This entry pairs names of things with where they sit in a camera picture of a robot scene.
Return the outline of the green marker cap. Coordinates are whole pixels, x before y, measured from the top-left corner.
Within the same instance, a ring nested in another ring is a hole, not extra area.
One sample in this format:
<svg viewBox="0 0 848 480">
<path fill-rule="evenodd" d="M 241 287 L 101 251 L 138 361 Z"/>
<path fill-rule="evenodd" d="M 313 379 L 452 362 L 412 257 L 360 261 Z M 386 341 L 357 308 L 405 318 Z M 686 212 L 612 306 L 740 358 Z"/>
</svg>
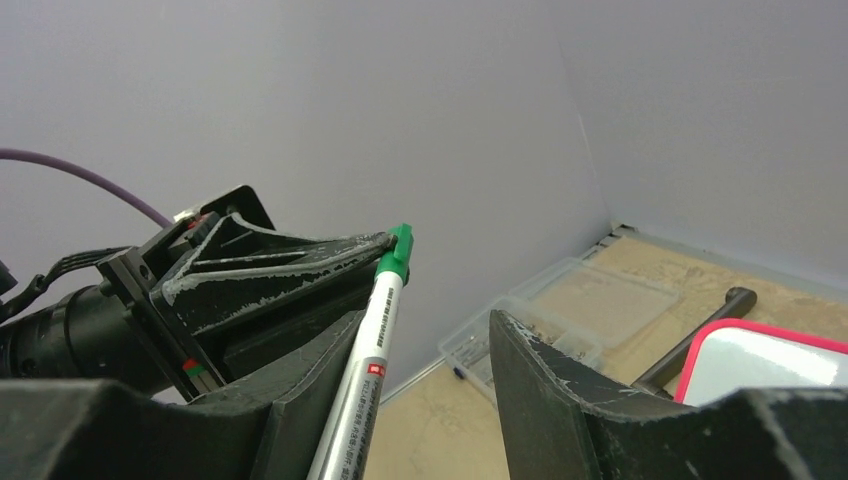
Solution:
<svg viewBox="0 0 848 480">
<path fill-rule="evenodd" d="M 389 229 L 388 234 L 392 237 L 390 247 L 378 261 L 375 277 L 385 272 L 395 273 L 406 286 L 414 247 L 413 228 L 410 224 L 402 223 Z"/>
</svg>

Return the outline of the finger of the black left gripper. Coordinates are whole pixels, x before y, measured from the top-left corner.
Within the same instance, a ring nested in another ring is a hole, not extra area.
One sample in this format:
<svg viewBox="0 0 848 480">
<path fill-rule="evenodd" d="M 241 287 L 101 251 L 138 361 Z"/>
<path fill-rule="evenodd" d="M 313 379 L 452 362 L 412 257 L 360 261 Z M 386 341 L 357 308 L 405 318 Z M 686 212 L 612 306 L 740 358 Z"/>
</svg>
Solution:
<svg viewBox="0 0 848 480">
<path fill-rule="evenodd" d="M 153 288 L 151 300 L 178 333 L 192 337 L 244 324 L 375 263 L 394 246 L 377 232 L 295 237 L 232 214 L 183 255 Z"/>
</svg>

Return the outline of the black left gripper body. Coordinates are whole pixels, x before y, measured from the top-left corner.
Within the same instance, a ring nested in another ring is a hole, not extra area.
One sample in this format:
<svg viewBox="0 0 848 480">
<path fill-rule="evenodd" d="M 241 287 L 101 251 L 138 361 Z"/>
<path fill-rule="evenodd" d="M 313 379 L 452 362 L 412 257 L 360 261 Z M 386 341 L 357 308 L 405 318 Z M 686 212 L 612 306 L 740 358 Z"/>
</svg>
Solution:
<svg viewBox="0 0 848 480">
<path fill-rule="evenodd" d="M 109 379 L 146 395 L 175 387 L 188 401 L 233 382 L 224 342 L 198 325 L 223 294 L 174 306 L 164 284 L 199 260 L 247 256 L 253 230 L 272 226 L 241 185 L 140 246 L 61 258 L 1 307 L 2 379 Z"/>
</svg>

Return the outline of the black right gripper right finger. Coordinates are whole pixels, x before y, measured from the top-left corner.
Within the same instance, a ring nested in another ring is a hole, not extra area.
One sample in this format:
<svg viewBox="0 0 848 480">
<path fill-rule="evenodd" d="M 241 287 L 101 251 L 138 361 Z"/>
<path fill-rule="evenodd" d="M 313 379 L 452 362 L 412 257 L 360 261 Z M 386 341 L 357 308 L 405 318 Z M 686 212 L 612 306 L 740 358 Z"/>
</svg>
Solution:
<svg viewBox="0 0 848 480">
<path fill-rule="evenodd" d="M 743 389 L 701 407 L 619 383 L 489 319 L 496 404 L 514 479 L 843 479 L 843 388 Z"/>
</svg>

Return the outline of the white green whiteboard marker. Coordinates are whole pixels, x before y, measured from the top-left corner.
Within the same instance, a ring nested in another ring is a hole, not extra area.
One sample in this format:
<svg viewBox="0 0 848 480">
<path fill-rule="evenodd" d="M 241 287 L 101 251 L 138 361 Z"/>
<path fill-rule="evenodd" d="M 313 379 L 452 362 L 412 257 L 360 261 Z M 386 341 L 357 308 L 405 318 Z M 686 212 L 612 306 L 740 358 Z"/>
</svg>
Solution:
<svg viewBox="0 0 848 480">
<path fill-rule="evenodd" d="M 374 433 L 400 295 L 395 273 L 375 277 L 309 479 L 361 479 Z"/>
</svg>

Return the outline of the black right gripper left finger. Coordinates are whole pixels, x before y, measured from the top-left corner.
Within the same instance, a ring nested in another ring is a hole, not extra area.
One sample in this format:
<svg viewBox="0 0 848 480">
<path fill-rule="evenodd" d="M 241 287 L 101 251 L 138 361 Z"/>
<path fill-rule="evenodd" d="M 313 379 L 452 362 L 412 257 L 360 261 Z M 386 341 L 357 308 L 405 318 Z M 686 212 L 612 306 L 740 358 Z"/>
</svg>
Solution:
<svg viewBox="0 0 848 480">
<path fill-rule="evenodd" d="M 362 314 L 188 405 L 108 380 L 1 385 L 5 479 L 303 479 Z"/>
</svg>

